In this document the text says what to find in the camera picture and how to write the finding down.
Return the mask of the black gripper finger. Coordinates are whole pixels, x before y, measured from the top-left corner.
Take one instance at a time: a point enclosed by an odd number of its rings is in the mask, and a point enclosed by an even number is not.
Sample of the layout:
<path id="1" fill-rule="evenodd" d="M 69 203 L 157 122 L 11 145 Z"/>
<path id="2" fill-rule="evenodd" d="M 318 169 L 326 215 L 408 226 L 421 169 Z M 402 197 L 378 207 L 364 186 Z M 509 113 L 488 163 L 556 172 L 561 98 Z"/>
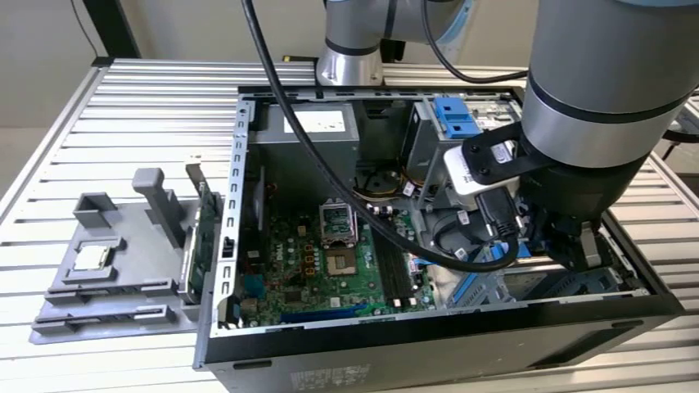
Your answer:
<path id="1" fill-rule="evenodd" d="M 548 229 L 548 255 L 568 270 L 581 273 L 613 265 L 612 247 L 600 229 L 600 220 Z"/>

